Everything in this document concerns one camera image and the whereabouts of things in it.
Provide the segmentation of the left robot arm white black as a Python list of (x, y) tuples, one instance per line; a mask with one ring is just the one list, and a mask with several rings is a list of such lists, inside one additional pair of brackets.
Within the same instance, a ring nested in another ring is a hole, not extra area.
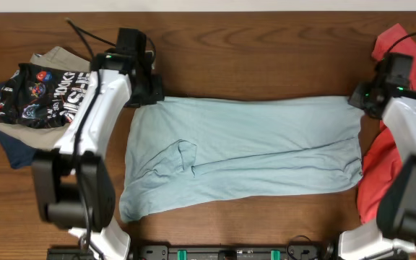
[(127, 259), (131, 238), (114, 218), (116, 193), (105, 166), (108, 142), (126, 103), (163, 99), (161, 78), (145, 53), (101, 53), (79, 111), (51, 150), (31, 165), (42, 221), (68, 230), (76, 246), (53, 246), (47, 259)]

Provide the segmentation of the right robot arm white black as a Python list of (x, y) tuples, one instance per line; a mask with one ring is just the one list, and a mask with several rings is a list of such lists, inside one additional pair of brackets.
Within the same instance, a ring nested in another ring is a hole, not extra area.
[(379, 118), (402, 160), (376, 218), (340, 234), (336, 259), (407, 259), (416, 253), (416, 92), (390, 84), (361, 82), (348, 103)]

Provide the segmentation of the light blue t-shirt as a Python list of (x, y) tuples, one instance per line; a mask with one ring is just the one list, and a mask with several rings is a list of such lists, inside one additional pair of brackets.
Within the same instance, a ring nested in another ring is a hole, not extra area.
[(138, 108), (126, 148), (121, 219), (250, 196), (351, 189), (362, 176), (362, 116), (340, 96), (167, 97)]

